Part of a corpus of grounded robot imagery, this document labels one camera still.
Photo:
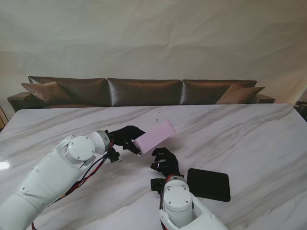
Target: sofa cushion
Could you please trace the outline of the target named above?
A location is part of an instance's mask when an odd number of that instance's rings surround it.
[[[31,94],[33,94],[36,98],[42,100],[46,104],[74,103],[74,101],[56,82],[50,82],[45,84],[21,83],[21,85]]]
[[[110,106],[107,82],[104,78],[74,79],[29,76],[30,83],[45,84],[55,81],[64,91],[80,104]]]
[[[57,108],[88,108],[99,107],[96,104],[55,104],[43,107],[44,109],[57,109]]]
[[[180,80],[107,79],[112,106],[179,105]]]
[[[254,87],[255,80],[183,80],[180,104],[215,104],[231,84]]]
[[[232,84],[216,104],[247,104],[264,87],[245,88]]]

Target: black tablet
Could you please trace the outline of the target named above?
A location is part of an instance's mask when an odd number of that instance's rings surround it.
[[[230,201],[229,177],[225,173],[189,169],[187,183],[194,196]]]

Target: throw pillow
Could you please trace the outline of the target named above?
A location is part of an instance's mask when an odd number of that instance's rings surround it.
[[[47,104],[71,104],[74,101],[65,93],[59,84],[50,82],[46,84],[22,83],[23,87],[35,97]]]
[[[246,104],[263,89],[264,87],[244,88],[232,84],[216,104]]]

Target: sofa armrest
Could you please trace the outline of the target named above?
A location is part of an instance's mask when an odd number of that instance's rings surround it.
[[[274,103],[274,101],[274,98],[258,93],[249,101],[249,104],[271,104]]]
[[[7,100],[15,112],[21,109],[37,109],[44,106],[44,103],[33,96],[33,94],[30,92],[21,92],[14,96],[8,97]]]

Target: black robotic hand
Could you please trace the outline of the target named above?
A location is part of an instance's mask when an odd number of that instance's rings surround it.
[[[150,168],[162,173],[163,176],[166,177],[165,179],[155,178],[150,180],[152,191],[157,191],[159,194],[161,194],[168,177],[172,175],[183,177],[183,175],[181,175],[181,173],[179,172],[179,163],[176,156],[171,153],[167,148],[155,149],[152,153],[152,156],[154,156],[155,159],[154,163],[151,164]]]
[[[123,150],[130,150],[135,154],[141,154],[141,151],[132,143],[132,140],[135,140],[144,133],[144,131],[135,126],[126,126],[107,135],[114,141],[115,145],[123,146]]]
[[[176,156],[171,153],[167,148],[157,148],[153,151],[152,156],[155,157],[154,163],[150,166],[153,170],[160,172],[163,176],[170,175],[180,176],[179,163]]]

